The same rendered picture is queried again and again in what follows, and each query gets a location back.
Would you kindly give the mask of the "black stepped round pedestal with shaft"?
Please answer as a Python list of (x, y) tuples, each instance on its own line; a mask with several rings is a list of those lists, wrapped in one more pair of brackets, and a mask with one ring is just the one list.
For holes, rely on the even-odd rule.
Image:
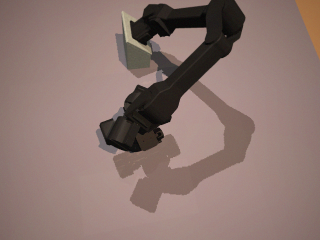
[(133, 145), (132, 145), (132, 147), (130, 148), (129, 151), (131, 151), (131, 152), (140, 152), (142, 150), (139, 148), (136, 140), (134, 140), (134, 143), (133, 143)]

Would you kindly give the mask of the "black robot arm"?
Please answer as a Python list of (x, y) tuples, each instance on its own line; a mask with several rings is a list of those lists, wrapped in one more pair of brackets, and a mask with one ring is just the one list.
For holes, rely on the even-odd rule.
[(149, 88), (136, 86), (125, 99), (124, 115), (118, 116), (106, 141), (127, 152), (135, 140), (142, 151), (161, 143), (164, 134), (159, 126), (176, 111), (183, 94), (231, 52), (233, 43), (241, 37), (244, 22), (245, 15), (235, 0), (211, 0), (208, 5), (178, 9), (165, 3), (149, 4), (140, 19), (130, 20), (132, 38), (145, 46), (156, 34), (170, 36), (175, 29), (206, 28), (207, 34), (167, 79)]

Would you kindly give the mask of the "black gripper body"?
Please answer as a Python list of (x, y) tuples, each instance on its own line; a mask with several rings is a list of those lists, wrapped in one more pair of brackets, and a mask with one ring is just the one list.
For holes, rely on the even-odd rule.
[[(150, 122), (152, 121), (149, 117), (146, 117), (146, 119), (147, 119), (148, 121), (150, 121)], [(165, 121), (164, 123), (162, 123), (161, 125), (164, 125), (164, 124), (166, 124), (166, 123), (169, 123), (169, 122), (171, 121), (171, 119), (172, 119), (172, 116), (170, 116), (170, 118), (169, 118), (167, 121)], [(109, 146), (110, 146), (111, 144), (109, 144), (109, 143), (107, 142), (107, 138), (108, 138), (108, 136), (109, 136), (109, 134), (110, 134), (110, 132), (111, 132), (114, 124), (115, 124), (115, 122), (114, 122), (113, 118), (111, 118), (111, 119), (109, 119), (109, 120), (106, 120), (106, 121), (101, 122), (100, 125), (99, 125), (99, 126), (100, 126), (100, 129), (101, 129), (101, 131), (102, 131), (102, 134), (103, 134), (103, 136), (104, 136), (105, 142), (106, 142), (106, 144), (109, 145)]]

